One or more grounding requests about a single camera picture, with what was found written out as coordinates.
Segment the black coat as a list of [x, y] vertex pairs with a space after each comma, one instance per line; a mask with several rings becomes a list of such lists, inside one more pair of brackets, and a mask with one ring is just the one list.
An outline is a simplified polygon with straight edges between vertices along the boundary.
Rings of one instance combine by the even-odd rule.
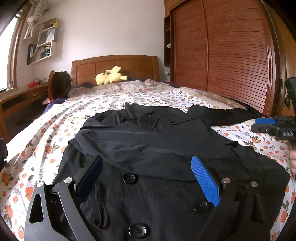
[[64, 150], [54, 181], [100, 157], [81, 205], [99, 239], [195, 240], [215, 210], [192, 171], [192, 158], [198, 157], [217, 182], [229, 178], [237, 185], [223, 236], [239, 230], [234, 240], [269, 240], [289, 174], [252, 147], [212, 130], [258, 117], [253, 109], [193, 105], [183, 112], [127, 103], [86, 120]]

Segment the orange floral bed sheet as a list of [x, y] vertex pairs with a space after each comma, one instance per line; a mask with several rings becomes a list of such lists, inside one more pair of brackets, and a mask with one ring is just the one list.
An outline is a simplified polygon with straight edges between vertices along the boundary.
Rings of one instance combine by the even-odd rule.
[[[219, 109], [199, 97], [188, 98], [183, 91], [132, 92], [115, 94], [84, 94], [55, 104], [27, 128], [17, 134], [7, 145], [7, 163], [1, 170], [1, 217], [16, 237], [24, 239], [25, 219], [34, 187], [38, 181], [51, 184], [56, 177], [62, 154], [86, 119], [109, 109], [123, 108], [126, 102], [141, 105], [170, 106], [186, 112], [194, 105]], [[238, 141], [243, 146], [274, 160], [291, 175], [288, 146], [267, 134], [253, 133], [249, 120], [232, 126], [213, 127], [220, 135]], [[295, 178], [287, 184], [270, 240], [280, 240], [284, 227], [292, 222], [295, 231]]]

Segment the wooden slatted wardrobe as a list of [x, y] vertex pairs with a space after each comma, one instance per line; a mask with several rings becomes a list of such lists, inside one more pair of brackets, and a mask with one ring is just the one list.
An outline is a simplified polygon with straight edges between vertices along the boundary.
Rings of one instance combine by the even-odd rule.
[[293, 114], [284, 82], [295, 76], [295, 39], [266, 1], [165, 1], [164, 27], [173, 84]]

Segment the wooden desk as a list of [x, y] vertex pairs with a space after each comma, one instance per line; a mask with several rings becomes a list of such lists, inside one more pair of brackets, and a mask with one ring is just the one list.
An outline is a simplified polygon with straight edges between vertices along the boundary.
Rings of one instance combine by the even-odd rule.
[[1, 99], [1, 138], [9, 142], [17, 133], [45, 109], [48, 85], [13, 91]]

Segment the pink floral quilt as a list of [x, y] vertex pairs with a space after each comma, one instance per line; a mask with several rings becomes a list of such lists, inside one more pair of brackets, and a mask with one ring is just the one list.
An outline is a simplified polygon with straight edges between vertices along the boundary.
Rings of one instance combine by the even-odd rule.
[[244, 108], [242, 104], [228, 98], [212, 94], [203, 90], [196, 90], [188, 87], [172, 87], [167, 83], [157, 82], [151, 79], [145, 81], [132, 80], [105, 85], [97, 85], [95, 87], [87, 87], [82, 84], [81, 87], [74, 87], [68, 93], [68, 96], [79, 97], [84, 94], [115, 94], [115, 93], [132, 93], [132, 92], [163, 92], [163, 91], [183, 91], [189, 94], [188, 98], [199, 97], [203, 103], [207, 102], [219, 109], [227, 108]]

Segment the dark backpack on chair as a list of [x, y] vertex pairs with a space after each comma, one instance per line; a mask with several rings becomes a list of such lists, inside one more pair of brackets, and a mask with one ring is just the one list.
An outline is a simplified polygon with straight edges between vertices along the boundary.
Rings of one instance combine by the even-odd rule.
[[72, 82], [67, 71], [52, 70], [48, 80], [48, 97], [50, 101], [68, 96]]

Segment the red bowl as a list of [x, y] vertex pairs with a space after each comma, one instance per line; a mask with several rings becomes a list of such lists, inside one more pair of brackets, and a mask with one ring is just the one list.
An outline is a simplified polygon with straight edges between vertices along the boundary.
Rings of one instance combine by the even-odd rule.
[[32, 89], [32, 88], [37, 87], [38, 85], [39, 85], [39, 82], [38, 81], [32, 81], [32, 82], [30, 82], [30, 83], [27, 84], [27, 87], [29, 89]]

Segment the yellow plush toy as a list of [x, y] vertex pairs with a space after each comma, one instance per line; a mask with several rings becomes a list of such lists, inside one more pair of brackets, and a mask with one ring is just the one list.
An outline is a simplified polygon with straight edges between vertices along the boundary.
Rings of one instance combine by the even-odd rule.
[[127, 81], [128, 77], [123, 76], [121, 73], [121, 67], [114, 66], [111, 70], [106, 70], [104, 73], [100, 73], [95, 77], [96, 85], [105, 85], [110, 83], [118, 83], [121, 81]]

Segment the window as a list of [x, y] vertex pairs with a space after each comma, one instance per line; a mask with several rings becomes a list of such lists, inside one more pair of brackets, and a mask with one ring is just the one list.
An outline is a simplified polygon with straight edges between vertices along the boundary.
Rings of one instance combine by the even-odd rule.
[[19, 10], [8, 25], [1, 32], [1, 92], [5, 92], [14, 87], [11, 80], [11, 60], [18, 32], [23, 20], [27, 18], [26, 13], [31, 10], [32, 4], [28, 2]]

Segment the white hanging plush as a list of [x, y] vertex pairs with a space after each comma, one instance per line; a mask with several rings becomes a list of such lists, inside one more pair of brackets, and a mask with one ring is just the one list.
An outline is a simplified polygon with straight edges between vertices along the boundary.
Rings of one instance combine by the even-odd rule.
[[39, 21], [39, 18], [43, 13], [48, 10], [48, 4], [46, 0], [40, 0], [37, 2], [37, 5], [34, 10], [34, 14], [27, 19], [28, 28], [26, 30], [24, 40], [30, 39], [33, 36], [34, 25]]

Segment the white wall shelf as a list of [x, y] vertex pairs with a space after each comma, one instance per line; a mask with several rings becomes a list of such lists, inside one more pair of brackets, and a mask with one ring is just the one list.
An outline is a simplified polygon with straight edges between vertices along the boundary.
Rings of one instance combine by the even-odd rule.
[[52, 18], [41, 24], [35, 24], [34, 42], [28, 45], [27, 65], [51, 60], [57, 55], [57, 35], [60, 29], [60, 19]]

